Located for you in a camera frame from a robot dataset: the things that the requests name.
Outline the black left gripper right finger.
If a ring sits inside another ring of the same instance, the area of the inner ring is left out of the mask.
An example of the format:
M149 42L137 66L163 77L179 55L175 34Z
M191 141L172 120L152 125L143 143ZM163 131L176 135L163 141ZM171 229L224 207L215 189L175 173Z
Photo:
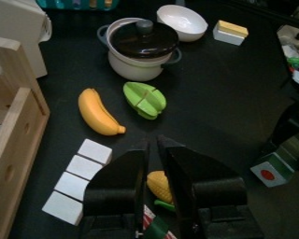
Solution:
M264 239L240 175L216 159L159 136L180 239Z

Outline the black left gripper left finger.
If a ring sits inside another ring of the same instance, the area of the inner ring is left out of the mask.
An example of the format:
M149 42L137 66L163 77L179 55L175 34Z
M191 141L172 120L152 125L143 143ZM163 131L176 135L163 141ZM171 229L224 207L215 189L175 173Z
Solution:
M141 239L149 144L141 140L93 176L84 190L80 239Z

